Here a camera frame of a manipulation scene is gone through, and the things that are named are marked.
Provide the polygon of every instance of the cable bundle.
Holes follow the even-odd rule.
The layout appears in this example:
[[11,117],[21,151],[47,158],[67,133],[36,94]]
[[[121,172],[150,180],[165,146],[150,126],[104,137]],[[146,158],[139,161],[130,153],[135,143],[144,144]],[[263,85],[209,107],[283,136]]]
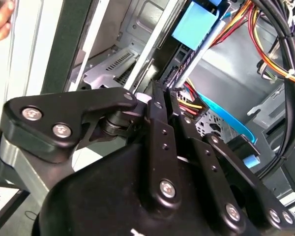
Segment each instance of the cable bundle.
[[[295,40],[292,13],[292,7],[294,6],[295,1],[286,4],[281,0],[247,0],[212,44],[214,46],[223,42],[230,34],[248,21],[249,35],[261,59],[281,76],[278,77],[279,79],[284,80],[286,111],[284,137],[275,157],[256,172],[260,179],[270,176],[280,168],[295,148]],[[269,56],[264,52],[256,30],[260,16],[265,17],[265,20],[273,25],[278,35]],[[271,58],[271,52],[277,49],[278,46],[282,53],[282,66],[275,63]],[[268,71],[265,73],[269,77],[271,76]]]
[[185,115],[194,120],[198,120],[201,114],[208,110],[208,107],[189,83],[186,82],[184,86],[185,90],[190,94],[192,103],[178,98],[179,107]]

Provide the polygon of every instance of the red wire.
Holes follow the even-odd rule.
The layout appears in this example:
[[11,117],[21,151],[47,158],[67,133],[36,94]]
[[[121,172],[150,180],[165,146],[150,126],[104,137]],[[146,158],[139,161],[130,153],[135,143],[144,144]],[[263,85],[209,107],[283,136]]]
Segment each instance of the red wire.
[[196,112],[194,112],[194,111],[192,111],[192,110],[190,110],[190,109],[188,109],[188,108],[186,108],[186,107],[184,107],[184,106],[182,106],[182,105],[179,105],[180,106],[180,108],[183,108],[183,109],[185,109],[187,112],[189,112],[190,114],[193,114],[193,115],[197,115],[197,113]]
[[192,101],[194,101],[194,100],[195,100],[195,97],[194,97],[193,94],[192,94],[192,89],[191,89],[191,87],[190,87],[187,83],[185,83],[185,86],[189,89],[191,99],[192,99]]
[[245,16],[247,15],[248,11],[244,13],[242,18],[240,18],[234,25],[231,27],[231,29],[216,43],[219,44],[223,42],[226,38],[228,38],[238,27],[240,27],[240,24],[245,20]]

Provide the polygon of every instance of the metal bracket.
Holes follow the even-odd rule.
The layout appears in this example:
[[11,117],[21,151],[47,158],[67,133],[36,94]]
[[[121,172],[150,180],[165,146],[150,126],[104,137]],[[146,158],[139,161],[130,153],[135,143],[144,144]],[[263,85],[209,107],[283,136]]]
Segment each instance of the metal bracket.
[[4,136],[0,142],[0,159],[15,169],[40,206],[55,184],[74,173],[71,160],[60,164],[48,163],[19,149]]

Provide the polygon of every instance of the black mechanical arm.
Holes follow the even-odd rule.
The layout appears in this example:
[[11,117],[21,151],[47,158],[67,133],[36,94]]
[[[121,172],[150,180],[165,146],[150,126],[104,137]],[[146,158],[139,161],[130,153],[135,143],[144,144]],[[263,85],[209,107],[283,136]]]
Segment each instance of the black mechanical arm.
[[[93,142],[127,145],[74,173]],[[241,161],[244,136],[203,138],[169,91],[142,102],[123,88],[8,101],[0,174],[42,204],[33,235],[292,235],[295,219]]]

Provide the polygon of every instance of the orange wire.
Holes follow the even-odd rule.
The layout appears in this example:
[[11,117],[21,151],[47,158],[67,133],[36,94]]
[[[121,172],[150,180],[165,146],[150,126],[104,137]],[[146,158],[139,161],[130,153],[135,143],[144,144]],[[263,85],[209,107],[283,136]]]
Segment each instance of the orange wire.
[[196,112],[190,110],[189,108],[186,108],[186,107],[184,107],[184,106],[182,106],[182,105],[179,105],[179,106],[180,106],[180,108],[183,108],[184,110],[186,110],[186,111],[189,112],[190,114],[193,114],[193,115],[195,115],[195,116],[197,115]]

